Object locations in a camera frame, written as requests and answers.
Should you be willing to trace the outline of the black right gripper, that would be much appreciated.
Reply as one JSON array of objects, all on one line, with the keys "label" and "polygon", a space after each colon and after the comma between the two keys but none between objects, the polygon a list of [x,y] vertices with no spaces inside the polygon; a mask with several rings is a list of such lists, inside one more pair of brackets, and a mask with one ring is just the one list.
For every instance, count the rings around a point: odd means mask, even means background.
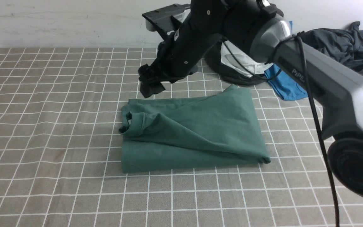
[{"label": "black right gripper", "polygon": [[230,8],[226,1],[192,0],[190,5],[180,27],[158,45],[154,62],[138,69],[144,98],[163,92],[162,82],[175,83],[195,73],[196,64],[221,39],[223,20]]}]

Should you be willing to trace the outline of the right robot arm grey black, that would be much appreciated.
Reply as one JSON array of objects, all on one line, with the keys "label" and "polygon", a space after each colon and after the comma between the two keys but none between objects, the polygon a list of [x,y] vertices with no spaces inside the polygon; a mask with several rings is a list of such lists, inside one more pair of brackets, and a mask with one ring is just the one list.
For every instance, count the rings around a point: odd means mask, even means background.
[{"label": "right robot arm grey black", "polygon": [[145,98],[193,73],[205,53],[225,38],[259,63],[274,63],[306,89],[309,101],[324,110],[314,117],[319,141],[333,137],[322,151],[332,182],[363,197],[363,76],[304,44],[266,0],[192,0],[143,13],[146,28],[163,38],[159,54],[140,67]]}]

